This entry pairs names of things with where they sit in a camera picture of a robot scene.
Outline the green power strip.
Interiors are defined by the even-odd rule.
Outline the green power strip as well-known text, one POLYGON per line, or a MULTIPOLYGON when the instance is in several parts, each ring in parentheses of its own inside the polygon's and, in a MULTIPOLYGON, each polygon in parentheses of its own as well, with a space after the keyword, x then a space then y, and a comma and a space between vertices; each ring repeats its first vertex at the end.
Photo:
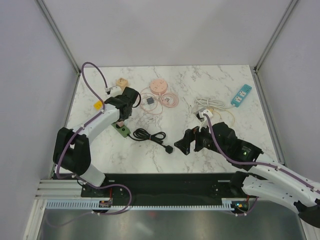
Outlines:
POLYGON ((126 125, 119 126, 117 123, 112 123, 111 126, 123 137, 127 138, 131 131, 126 125))

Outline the yellow cube plug adapter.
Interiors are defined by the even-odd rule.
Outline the yellow cube plug adapter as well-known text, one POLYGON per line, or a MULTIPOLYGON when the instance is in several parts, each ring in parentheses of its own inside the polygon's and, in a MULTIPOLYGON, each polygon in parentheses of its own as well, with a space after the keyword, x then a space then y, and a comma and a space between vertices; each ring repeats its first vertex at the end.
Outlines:
POLYGON ((98 100, 94 105, 93 107, 97 110, 97 111, 100 111, 103 109, 104 107, 104 103, 100 100, 98 100))

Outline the pink small plug adapter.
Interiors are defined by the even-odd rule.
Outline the pink small plug adapter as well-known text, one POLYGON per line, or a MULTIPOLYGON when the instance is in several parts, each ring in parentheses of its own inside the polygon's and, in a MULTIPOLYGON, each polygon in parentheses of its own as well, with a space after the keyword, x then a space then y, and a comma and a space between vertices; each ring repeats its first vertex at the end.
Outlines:
POLYGON ((124 121, 118 121, 116 124, 121 128, 125 123, 124 121))

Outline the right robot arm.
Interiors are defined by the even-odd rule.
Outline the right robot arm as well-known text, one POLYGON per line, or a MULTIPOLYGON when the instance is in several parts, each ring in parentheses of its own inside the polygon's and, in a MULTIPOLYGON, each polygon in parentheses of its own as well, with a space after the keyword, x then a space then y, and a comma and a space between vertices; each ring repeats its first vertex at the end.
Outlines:
POLYGON ((252 143, 241 140, 224 122, 187 129, 174 146, 188 155, 208 149, 221 154, 237 171, 229 183, 235 197, 255 196, 282 205, 309 225, 320 226, 320 184, 308 179, 266 155, 252 143))

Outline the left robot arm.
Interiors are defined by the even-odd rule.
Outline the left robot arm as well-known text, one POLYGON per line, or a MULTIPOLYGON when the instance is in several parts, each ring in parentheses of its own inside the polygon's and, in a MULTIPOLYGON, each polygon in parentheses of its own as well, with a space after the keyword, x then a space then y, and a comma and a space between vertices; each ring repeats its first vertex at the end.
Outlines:
POLYGON ((122 94, 106 99, 87 122, 74 128, 61 128, 53 152, 57 177, 60 177, 60 168, 66 169, 92 185, 92 191, 99 197, 106 196, 110 185, 104 181, 105 174, 92 164, 90 145, 110 125, 127 120, 139 97, 138 91, 125 87, 122 94))

